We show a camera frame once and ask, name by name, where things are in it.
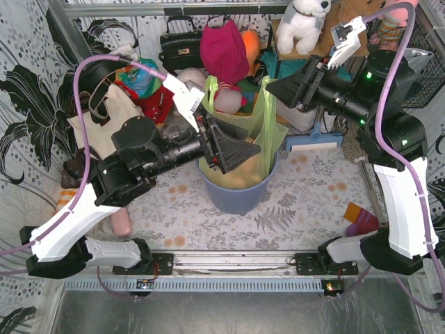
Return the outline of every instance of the metal rail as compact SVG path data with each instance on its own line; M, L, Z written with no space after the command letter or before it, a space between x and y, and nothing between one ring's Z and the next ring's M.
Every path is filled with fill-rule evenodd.
M63 3L68 17L137 17L171 15L254 15L283 14L289 1L249 2L168 2L69 5Z

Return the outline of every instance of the yellow-green bag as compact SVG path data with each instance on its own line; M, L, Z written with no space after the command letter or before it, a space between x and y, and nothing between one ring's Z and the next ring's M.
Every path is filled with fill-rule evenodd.
M236 125L248 132L254 144L261 148L261 153L251 157L238 168L223 175L219 170L210 169L205 159L200 159L200 169L217 186L228 189L246 189L255 186L269 176L273 167L275 153L281 146L288 129L276 121L275 97L266 90L267 84L274 81L264 77L251 116L235 116L219 113L213 108L213 101L218 90L218 80L207 78L206 96L202 104L216 118Z

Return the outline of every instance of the black mounting bracket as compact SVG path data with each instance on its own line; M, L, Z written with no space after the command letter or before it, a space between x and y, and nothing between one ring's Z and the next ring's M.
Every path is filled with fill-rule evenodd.
M156 262L159 266L158 276L170 276L173 273L173 260L174 255L171 253L152 253L153 262ZM155 266L149 265L148 267L123 268L114 266L113 273L115 275L143 275L154 276Z
M340 271L342 276L355 276L359 273L355 262L341 264L333 262L329 266L324 266L320 260L320 253L297 253L293 258L297 274L301 276L331 276L337 275Z

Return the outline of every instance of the floral tablecloth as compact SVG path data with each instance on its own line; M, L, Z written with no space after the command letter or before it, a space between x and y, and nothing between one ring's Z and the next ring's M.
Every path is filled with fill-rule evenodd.
M348 203L373 211L358 166L341 149L278 156L266 195L245 216L213 206L195 162L158 176L156 187L128 207L131 237L146 239L151 249L315 249L344 233ZM114 238L108 221L91 235Z

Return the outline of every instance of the white stuffed toy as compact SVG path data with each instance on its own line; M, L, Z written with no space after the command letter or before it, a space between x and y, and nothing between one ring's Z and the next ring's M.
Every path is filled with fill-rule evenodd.
M293 0L287 6L277 30L278 51L281 54L290 54L294 38L299 39L296 45L299 54L312 51L330 9L331 0Z

